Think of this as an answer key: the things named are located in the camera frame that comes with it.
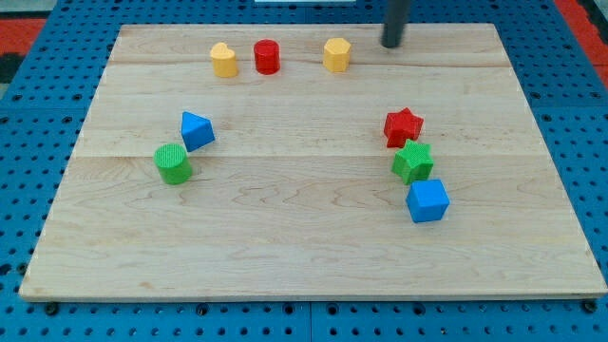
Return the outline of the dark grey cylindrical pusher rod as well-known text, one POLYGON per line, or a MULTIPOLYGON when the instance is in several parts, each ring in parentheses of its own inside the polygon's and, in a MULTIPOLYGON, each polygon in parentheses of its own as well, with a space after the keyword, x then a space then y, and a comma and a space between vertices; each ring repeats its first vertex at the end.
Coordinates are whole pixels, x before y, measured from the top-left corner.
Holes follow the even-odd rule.
POLYGON ((381 35, 384 48, 398 48, 409 21, 411 0, 388 0, 381 35))

